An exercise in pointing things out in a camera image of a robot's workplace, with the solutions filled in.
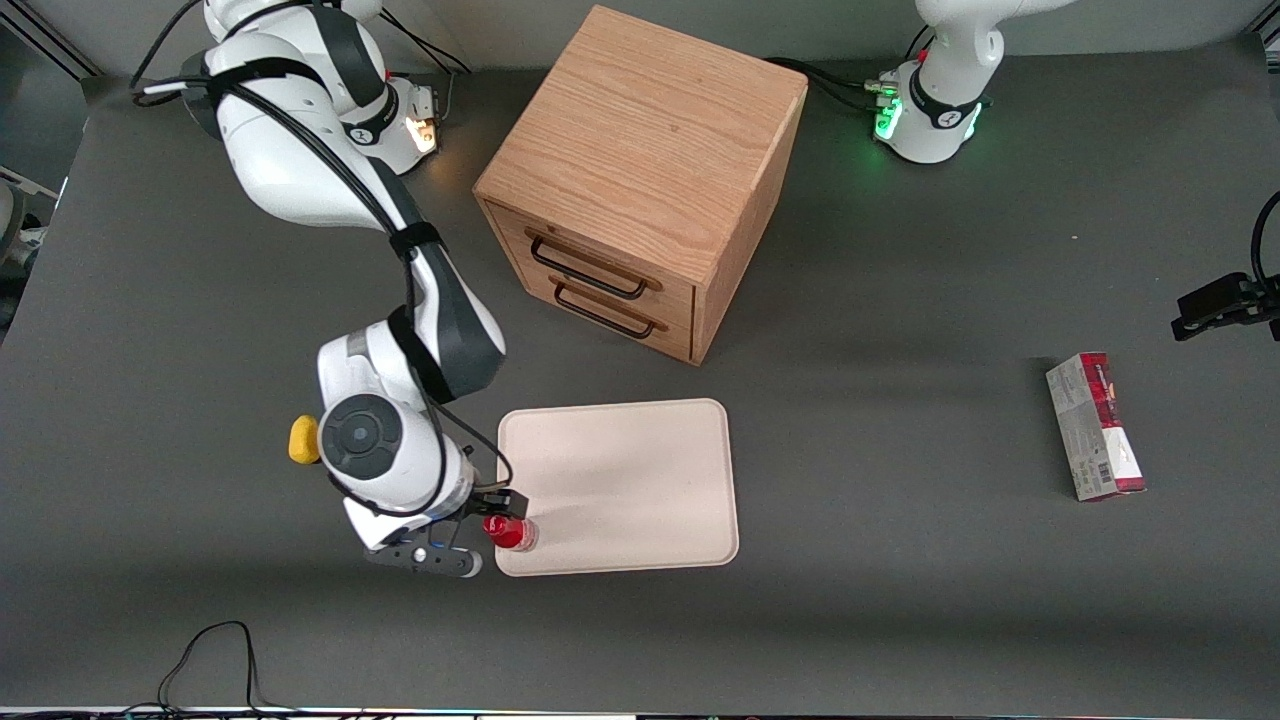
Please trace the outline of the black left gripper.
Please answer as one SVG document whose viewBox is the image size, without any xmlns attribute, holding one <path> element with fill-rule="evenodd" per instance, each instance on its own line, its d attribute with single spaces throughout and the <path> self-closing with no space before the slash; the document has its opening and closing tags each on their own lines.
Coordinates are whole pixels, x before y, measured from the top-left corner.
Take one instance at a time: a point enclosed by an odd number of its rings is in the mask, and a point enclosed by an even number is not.
<svg viewBox="0 0 1280 720">
<path fill-rule="evenodd" d="M 1251 295 L 1248 304 L 1247 288 Z M 1239 320 L 1243 325 L 1265 323 L 1272 340 L 1280 341 L 1279 274 L 1252 279 L 1247 284 L 1245 273 L 1229 273 L 1181 296 L 1178 300 L 1178 309 L 1179 316 L 1171 322 L 1176 342 L 1192 340 L 1207 331 L 1235 325 Z"/>
</svg>

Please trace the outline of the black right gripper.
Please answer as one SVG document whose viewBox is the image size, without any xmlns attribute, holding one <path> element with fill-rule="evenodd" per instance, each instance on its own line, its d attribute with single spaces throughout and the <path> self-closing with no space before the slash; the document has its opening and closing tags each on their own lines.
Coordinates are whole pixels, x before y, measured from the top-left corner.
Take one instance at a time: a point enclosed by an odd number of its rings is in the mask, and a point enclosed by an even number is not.
<svg viewBox="0 0 1280 720">
<path fill-rule="evenodd" d="M 440 550 L 488 551 L 492 539 L 483 529 L 483 520 L 470 518 L 506 518 L 525 520 L 529 500 L 518 491 L 499 488 L 472 492 L 465 503 L 438 521 Z"/>
</svg>

